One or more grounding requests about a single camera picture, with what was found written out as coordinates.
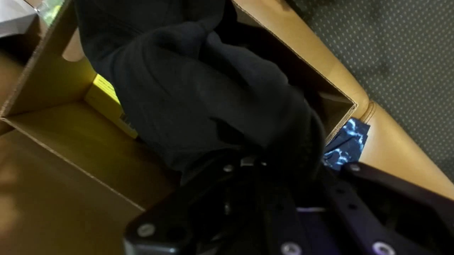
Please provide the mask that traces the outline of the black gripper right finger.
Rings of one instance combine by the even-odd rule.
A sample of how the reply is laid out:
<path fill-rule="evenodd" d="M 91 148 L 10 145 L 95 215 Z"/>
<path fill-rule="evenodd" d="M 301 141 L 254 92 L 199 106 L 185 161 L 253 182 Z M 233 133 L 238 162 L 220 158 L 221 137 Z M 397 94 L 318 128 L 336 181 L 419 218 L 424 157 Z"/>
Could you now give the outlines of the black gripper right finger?
<path fill-rule="evenodd" d="M 454 255 L 454 199 L 363 162 L 321 170 L 355 255 Z"/>

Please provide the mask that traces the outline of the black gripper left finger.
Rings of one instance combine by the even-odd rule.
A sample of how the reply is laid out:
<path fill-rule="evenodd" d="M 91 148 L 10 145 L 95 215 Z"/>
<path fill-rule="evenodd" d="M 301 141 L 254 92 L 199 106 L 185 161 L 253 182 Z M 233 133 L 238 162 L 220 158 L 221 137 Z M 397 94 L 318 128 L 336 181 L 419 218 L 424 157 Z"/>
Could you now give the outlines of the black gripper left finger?
<path fill-rule="evenodd" d="M 265 255 L 254 155 L 221 157 L 134 218 L 125 255 Z"/>

